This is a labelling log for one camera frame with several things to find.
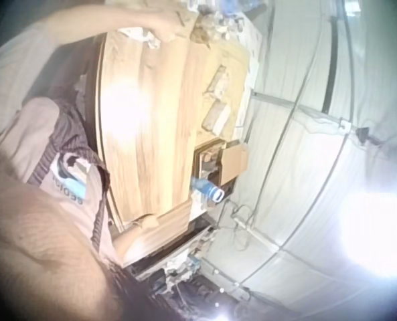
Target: cardboard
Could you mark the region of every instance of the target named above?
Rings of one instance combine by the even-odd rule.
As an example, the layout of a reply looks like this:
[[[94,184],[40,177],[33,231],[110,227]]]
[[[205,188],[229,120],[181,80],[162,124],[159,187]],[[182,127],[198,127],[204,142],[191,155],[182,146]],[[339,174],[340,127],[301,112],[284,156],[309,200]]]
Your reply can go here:
[[[246,171],[248,166],[248,148],[246,144],[240,143],[221,151],[220,164],[220,186],[235,179]]]

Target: man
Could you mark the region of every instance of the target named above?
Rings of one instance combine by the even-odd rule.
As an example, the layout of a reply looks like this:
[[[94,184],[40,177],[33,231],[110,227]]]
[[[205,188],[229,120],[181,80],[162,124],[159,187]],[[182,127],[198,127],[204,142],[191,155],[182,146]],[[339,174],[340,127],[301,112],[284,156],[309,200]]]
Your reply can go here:
[[[180,320],[119,263],[148,215],[112,242],[109,175],[88,148],[81,115],[27,92],[54,50],[121,27],[170,40],[162,11],[87,5],[59,11],[0,48],[0,295],[28,320]]]

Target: printed logo on shirt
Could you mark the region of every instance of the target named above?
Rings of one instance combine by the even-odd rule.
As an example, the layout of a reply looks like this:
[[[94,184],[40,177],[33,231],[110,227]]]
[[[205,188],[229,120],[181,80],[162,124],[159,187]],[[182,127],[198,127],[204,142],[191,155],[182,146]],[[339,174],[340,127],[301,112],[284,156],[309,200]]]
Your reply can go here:
[[[84,200],[81,199],[80,197],[77,197],[73,192],[71,192],[66,186],[63,185],[63,183],[60,182],[60,180],[52,174],[52,180],[55,182],[57,186],[57,190],[64,194],[64,196],[70,198],[73,202],[76,202],[79,205],[82,205],[84,203]]]

